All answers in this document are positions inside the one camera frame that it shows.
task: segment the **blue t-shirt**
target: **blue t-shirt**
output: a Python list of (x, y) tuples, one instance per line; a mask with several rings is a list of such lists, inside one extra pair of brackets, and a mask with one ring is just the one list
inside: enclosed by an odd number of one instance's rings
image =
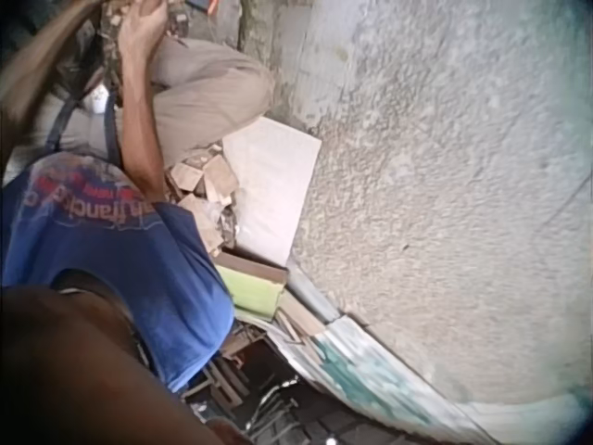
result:
[(2, 191), (2, 285), (93, 275), (130, 310), (158, 377), (177, 391), (219, 349), (233, 303), (192, 214), (151, 204), (117, 167), (57, 153)]

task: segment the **floor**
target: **floor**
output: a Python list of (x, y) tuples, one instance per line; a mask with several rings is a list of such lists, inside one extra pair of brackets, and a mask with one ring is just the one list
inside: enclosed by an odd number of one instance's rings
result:
[(323, 141), (313, 283), (453, 401), (589, 394), (588, 3), (243, 5), (271, 116)]

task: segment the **khaki pants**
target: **khaki pants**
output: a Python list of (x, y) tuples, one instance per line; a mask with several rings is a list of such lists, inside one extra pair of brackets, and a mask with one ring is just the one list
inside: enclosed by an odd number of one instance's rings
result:
[[(169, 167), (248, 125), (271, 106), (273, 79), (258, 62), (228, 47), (185, 39), (187, 47), (165, 38), (157, 51), (152, 80), (166, 90), (154, 97), (158, 140)], [(24, 146), (16, 147), (5, 179), (44, 154), (44, 144), (63, 102), (49, 95)], [(116, 124), (121, 136), (121, 110)], [(62, 134), (61, 150), (107, 159), (103, 115), (75, 109)]]

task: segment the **man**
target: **man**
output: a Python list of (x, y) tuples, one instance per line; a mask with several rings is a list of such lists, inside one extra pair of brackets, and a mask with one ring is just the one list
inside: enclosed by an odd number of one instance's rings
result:
[[(3, 189), (3, 423), (27, 419), (32, 426), (21, 435), (218, 443), (150, 375), (177, 391), (233, 322), (192, 215), (165, 202), (163, 172), (263, 113), (271, 80), (230, 49), (161, 43), (167, 3), (145, 15), (142, 6), (131, 6), (119, 37), (123, 171), (103, 160), (94, 120), (78, 110), (64, 151), (36, 160)], [(154, 104), (151, 74), (168, 87)], [(45, 101), (34, 146), (59, 108), (57, 99)], [(33, 154), (29, 146), (20, 159)]]

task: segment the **hand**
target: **hand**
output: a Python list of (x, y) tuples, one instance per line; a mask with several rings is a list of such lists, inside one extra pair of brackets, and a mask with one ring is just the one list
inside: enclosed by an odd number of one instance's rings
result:
[(118, 37), (124, 67), (146, 69), (167, 28), (166, 0), (135, 0)]

